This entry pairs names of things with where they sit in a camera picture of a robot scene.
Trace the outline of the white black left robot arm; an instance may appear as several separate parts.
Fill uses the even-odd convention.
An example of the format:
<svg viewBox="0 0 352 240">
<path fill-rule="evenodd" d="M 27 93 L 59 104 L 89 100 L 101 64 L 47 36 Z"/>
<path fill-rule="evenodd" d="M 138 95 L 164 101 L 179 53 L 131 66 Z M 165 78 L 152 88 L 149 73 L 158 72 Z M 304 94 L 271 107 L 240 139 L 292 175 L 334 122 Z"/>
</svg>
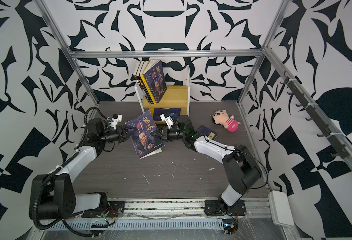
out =
<svg viewBox="0 0 352 240">
<path fill-rule="evenodd" d="M 84 115 L 84 133 L 75 153 L 54 170 L 32 181 L 29 217 L 39 230 L 46 230 L 66 219 L 107 211 L 106 193 L 75 194 L 74 180 L 94 161 L 107 144 L 123 143 L 137 131 L 121 125 L 122 116 L 108 118 L 99 108 L 91 107 Z"/>
</svg>

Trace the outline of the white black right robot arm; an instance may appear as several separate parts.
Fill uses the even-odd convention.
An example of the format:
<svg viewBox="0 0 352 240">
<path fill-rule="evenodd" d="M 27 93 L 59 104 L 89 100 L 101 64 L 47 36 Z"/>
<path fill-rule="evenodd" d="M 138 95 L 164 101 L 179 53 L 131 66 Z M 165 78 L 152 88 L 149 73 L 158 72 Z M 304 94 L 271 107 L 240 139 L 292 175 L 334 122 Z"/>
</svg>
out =
<svg viewBox="0 0 352 240">
<path fill-rule="evenodd" d="M 166 126 L 151 133 L 152 137 L 167 142 L 182 140 L 186 148 L 211 157 L 223 165 L 229 185 L 219 201 L 225 207 L 234 206 L 266 171 L 261 161 L 253 157 L 247 147 L 228 146 L 209 139 L 195 130 L 187 115 L 179 116 L 176 121 L 163 117 L 163 122 Z"/>
</svg>

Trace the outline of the purple old man book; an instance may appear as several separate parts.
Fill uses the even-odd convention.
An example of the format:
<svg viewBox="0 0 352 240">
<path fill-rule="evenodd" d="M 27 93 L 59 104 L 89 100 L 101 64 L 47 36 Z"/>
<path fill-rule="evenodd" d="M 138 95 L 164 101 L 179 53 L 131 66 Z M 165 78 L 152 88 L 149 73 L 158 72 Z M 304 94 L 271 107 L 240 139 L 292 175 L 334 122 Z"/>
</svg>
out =
<svg viewBox="0 0 352 240">
<path fill-rule="evenodd" d="M 130 131 L 134 132 L 131 135 L 131 140 L 139 159 L 162 152 L 162 147 L 164 146 L 163 141 L 151 135 L 151 133 L 157 131 L 158 128 L 149 111 L 126 122 L 126 125 L 132 127 Z"/>
<path fill-rule="evenodd" d="M 158 104 L 167 91 L 162 61 L 150 60 L 143 74 L 151 94 L 151 99 L 154 104 Z"/>
</svg>

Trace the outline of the yellow cartoon book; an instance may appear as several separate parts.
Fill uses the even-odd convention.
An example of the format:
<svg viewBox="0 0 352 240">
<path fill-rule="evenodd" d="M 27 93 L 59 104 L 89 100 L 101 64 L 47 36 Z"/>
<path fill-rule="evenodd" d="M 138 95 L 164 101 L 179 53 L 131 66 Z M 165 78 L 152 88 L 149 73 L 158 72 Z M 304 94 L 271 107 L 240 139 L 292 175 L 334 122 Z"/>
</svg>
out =
<svg viewBox="0 0 352 240">
<path fill-rule="evenodd" d="M 146 78 L 145 78 L 145 72 L 147 71 L 146 69 L 148 68 L 148 66 L 150 66 L 150 63 L 151 61 L 143 61 L 142 62 L 142 67 L 141 67 L 141 70 L 140 70 L 140 78 L 141 78 L 141 83 L 143 85 L 143 88 L 144 88 L 144 93 L 146 94 L 147 96 L 147 101 L 149 104 L 155 104 L 155 98 L 153 97 L 152 95 L 152 92 L 149 88 L 149 85 L 146 81 Z"/>
</svg>

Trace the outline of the black deer antler book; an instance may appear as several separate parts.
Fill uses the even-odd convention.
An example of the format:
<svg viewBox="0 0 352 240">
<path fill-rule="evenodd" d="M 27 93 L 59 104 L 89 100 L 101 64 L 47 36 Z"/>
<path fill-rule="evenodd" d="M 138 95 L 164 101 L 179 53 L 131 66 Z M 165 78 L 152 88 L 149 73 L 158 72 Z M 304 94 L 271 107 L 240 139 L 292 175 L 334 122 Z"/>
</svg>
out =
<svg viewBox="0 0 352 240">
<path fill-rule="evenodd" d="M 145 63 L 144 61 L 141 61 L 140 68 L 139 68 L 139 71 L 138 71 L 138 77 L 139 77 L 139 81 L 140 81 L 140 88 L 142 89 L 144 97 L 146 98 L 147 102 L 149 103 L 150 102 L 150 98 L 149 98 L 149 95 L 147 93 L 147 89 L 144 86 L 144 82 L 143 82 L 143 80 L 141 78 L 141 70 L 142 70 L 142 67 L 143 67 L 144 63 Z"/>
</svg>

